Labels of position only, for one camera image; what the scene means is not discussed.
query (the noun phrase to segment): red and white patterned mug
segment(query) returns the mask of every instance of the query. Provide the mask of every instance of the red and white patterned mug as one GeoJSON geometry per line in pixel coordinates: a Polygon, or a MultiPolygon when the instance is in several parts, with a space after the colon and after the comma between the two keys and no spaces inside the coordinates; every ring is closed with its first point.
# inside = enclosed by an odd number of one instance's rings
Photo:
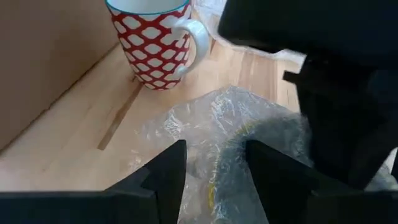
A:
{"type": "Polygon", "coordinates": [[[136,77],[152,90],[173,88],[205,58],[208,33],[191,19],[190,0],[106,0],[136,77]],[[186,66],[190,36],[196,56],[186,66]]]}

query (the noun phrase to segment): plastic bag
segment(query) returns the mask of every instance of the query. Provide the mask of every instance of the plastic bag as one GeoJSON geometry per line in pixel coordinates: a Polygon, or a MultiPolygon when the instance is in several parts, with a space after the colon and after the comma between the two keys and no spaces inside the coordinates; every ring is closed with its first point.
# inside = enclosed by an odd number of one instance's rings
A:
{"type": "Polygon", "coordinates": [[[200,20],[204,23],[213,39],[217,40],[222,46],[230,47],[234,50],[245,51],[267,58],[290,60],[299,65],[304,63],[305,54],[301,54],[299,52],[285,49],[273,54],[251,47],[233,45],[224,38],[220,37],[220,35],[218,35],[217,29],[226,1],[227,0],[194,0],[193,2],[194,8],[196,9],[200,20]]]}
{"type": "MultiPolygon", "coordinates": [[[[174,106],[145,124],[142,133],[158,151],[178,139],[187,140],[179,224],[268,223],[243,157],[247,139],[260,140],[312,166],[307,120],[234,86],[174,106]]],[[[373,190],[397,185],[386,170],[380,172],[373,190]]]]}

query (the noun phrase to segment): black plastic part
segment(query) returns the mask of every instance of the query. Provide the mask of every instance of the black plastic part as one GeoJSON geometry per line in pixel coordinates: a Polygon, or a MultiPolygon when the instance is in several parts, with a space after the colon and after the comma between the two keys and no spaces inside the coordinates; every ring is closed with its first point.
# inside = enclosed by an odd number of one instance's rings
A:
{"type": "Polygon", "coordinates": [[[300,110],[312,130],[315,167],[364,189],[398,146],[398,75],[322,61],[308,56],[300,73],[285,72],[284,80],[297,86],[300,110]]]}
{"type": "Polygon", "coordinates": [[[317,195],[308,199],[306,224],[397,223],[397,198],[398,192],[317,195]]]}
{"type": "Polygon", "coordinates": [[[270,224],[305,223],[314,192],[354,192],[259,141],[246,143],[246,161],[270,224]]]}
{"type": "Polygon", "coordinates": [[[246,160],[270,224],[398,222],[398,192],[351,189],[259,141],[246,160]]]}
{"type": "Polygon", "coordinates": [[[395,69],[397,11],[394,0],[228,0],[218,32],[268,52],[291,49],[395,69]]]}
{"type": "Polygon", "coordinates": [[[175,224],[186,158],[179,140],[102,192],[0,193],[0,223],[175,224]]]}
{"type": "Polygon", "coordinates": [[[398,159],[397,159],[397,155],[396,155],[396,158],[394,160],[394,165],[392,166],[391,175],[393,175],[398,180],[398,159]]]}

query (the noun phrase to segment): cardboard box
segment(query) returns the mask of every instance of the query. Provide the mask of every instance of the cardboard box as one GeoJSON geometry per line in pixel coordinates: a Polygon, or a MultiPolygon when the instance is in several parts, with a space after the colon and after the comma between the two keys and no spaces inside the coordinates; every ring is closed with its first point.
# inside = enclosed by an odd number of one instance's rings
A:
{"type": "Polygon", "coordinates": [[[104,1],[14,0],[0,14],[0,149],[112,46],[104,1]]]}

